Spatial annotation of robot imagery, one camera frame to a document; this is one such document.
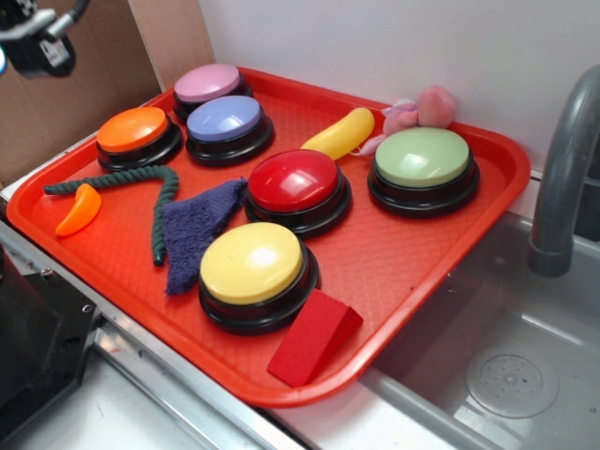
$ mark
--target toy banana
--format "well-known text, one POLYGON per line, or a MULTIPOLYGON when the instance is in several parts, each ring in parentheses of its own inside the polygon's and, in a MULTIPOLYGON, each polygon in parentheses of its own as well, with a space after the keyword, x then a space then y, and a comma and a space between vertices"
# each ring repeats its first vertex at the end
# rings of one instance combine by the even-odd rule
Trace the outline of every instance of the toy banana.
POLYGON ((374 128, 373 113, 367 108, 356 108, 300 148, 325 153, 333 160, 339 159, 363 143, 374 128))
POLYGON ((75 203, 56 227, 56 234, 67 236, 78 232, 96 216, 101 203, 102 199, 97 190, 87 184, 79 186, 75 192, 75 203))

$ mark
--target yellow banana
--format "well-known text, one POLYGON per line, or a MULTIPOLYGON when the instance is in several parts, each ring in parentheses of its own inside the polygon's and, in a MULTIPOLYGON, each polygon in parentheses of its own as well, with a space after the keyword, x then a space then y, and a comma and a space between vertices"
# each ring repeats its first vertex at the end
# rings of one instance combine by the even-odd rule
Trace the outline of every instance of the yellow banana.
POLYGON ((331 127, 321 131, 300 148, 325 153, 335 160, 363 143, 375 128, 375 117, 367 108, 356 108, 331 127))

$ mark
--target sink drain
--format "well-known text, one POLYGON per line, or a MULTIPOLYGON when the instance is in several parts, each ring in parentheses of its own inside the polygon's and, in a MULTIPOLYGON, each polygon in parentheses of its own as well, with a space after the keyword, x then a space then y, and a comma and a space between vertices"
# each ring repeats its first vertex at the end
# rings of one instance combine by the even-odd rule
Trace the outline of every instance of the sink drain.
POLYGON ((524 418, 545 411, 559 391, 554 367, 539 353, 515 345, 488 347, 467 366, 467 388, 491 413, 524 418))

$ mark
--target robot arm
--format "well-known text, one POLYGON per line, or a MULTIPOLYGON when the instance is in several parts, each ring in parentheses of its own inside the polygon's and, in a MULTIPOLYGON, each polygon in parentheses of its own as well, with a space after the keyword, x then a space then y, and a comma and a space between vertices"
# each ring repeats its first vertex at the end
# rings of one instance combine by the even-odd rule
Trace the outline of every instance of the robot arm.
POLYGON ((89 0, 57 18, 35 0, 0 0, 0 73, 6 59, 26 78, 65 77, 75 66, 75 49, 66 36, 83 15, 89 0))

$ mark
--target white wall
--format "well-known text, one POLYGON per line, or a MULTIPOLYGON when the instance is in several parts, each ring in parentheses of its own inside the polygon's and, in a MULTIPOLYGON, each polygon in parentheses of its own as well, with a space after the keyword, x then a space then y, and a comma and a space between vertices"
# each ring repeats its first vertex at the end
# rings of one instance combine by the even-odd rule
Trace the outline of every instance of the white wall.
POLYGON ((519 142, 535 169, 600 64, 598 0, 200 0, 217 61, 392 102, 431 84, 457 120, 519 142))

